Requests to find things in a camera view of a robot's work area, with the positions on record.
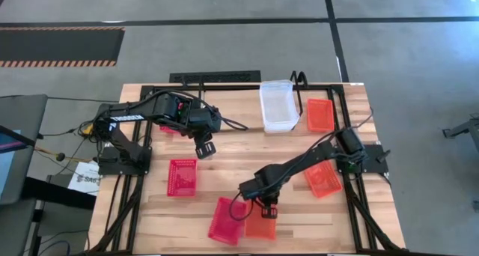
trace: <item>black stand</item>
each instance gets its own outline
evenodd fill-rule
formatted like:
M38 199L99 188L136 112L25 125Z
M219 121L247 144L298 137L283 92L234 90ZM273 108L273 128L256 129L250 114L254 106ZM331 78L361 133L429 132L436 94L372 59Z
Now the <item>black stand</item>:
M87 210L93 210L95 200L97 199L95 196L87 193L77 192L31 177L25 178L22 198L35 198L41 201L64 204L69 207L78 207Z
M479 119L477 118L472 118L469 121L460 124L459 126L456 126L452 129L444 129L442 130L442 134L444 134L444 137L453 139L455 136L461 134L461 133L471 133L472 141L474 141L474 144L476 145L476 149L479 151Z

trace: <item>gray floor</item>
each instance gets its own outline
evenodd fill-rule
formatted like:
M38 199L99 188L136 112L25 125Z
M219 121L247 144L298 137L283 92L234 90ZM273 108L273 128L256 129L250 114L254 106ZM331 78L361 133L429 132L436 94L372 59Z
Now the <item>gray floor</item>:
M479 0L332 0L336 17L477 16ZM324 0L5 0L0 22L325 17ZM479 22L339 24L351 82L365 82L379 137L391 149L394 199L406 244L419 252L476 255L479 153L468 135L441 129L479 112ZM37 94L116 100L126 82L166 82L169 73L261 70L284 79L338 82L328 24L129 27L113 68L0 69L0 96ZM42 132L94 115L97 103L50 100ZM72 153L79 140L41 146ZM93 156L85 144L80 156ZM36 156L29 174L58 166Z

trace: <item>orange basket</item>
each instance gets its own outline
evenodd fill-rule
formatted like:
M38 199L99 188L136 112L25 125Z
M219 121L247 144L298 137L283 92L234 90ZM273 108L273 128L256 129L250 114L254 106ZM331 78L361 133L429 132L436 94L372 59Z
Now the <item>orange basket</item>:
M261 207L252 201L247 202L246 212L249 212L251 205L253 210L245 221L245 237L276 240L276 220L265 219L261 216Z
M335 129L331 100L308 100L308 129L312 132L328 132Z
M306 180L317 198L339 192L343 189L330 161L324 161L306 169Z

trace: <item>red basket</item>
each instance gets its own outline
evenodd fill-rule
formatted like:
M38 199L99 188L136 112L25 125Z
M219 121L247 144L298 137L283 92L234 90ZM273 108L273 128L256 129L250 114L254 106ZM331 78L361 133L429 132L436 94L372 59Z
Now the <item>red basket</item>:
M308 129L312 132L328 132L335 129L331 100L308 100Z
M208 237L228 245L236 246L242 235L244 221L236 221L231 218L231 202L231 199L224 197L218 199ZM246 204L240 201L235 201L231 208L231 212L235 218L242 218L245 215L245 210Z
M246 211L249 212L253 203L248 201ZM245 237L276 240L276 220L261 216L261 207L253 204L251 215L245 220Z
M168 174L168 192L170 197L195 196L196 159L173 159Z
M162 132L166 132L166 133L179 133L179 132L175 131L174 129L168 128L167 126L160 126L159 130L162 131Z
M306 169L306 180L314 196L322 198L343 189L330 161L324 161Z

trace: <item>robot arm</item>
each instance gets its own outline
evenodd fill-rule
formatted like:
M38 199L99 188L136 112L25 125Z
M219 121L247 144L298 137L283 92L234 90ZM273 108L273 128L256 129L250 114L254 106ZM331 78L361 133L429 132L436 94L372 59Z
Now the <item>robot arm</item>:
M128 140L117 126L121 122L151 121L167 126L194 139L199 159L213 155L216 149L210 140L213 133L219 132L222 117L217 108L208 105L202 108L201 102L180 91L159 91L136 103L102 104L92 120L92 134L100 141L109 141L113 147L105 147L98 158L100 174L148 171L151 149Z
M360 163L367 159L364 145L352 128L332 133L340 147L334 147L328 141L315 143L305 153L283 164L264 166L254 173L254 178L239 185L239 193L244 200L253 200L263 211L262 217L276 219L278 212L275 205L278 203L281 187L298 174L317 163L328 159L346 159L351 163Z

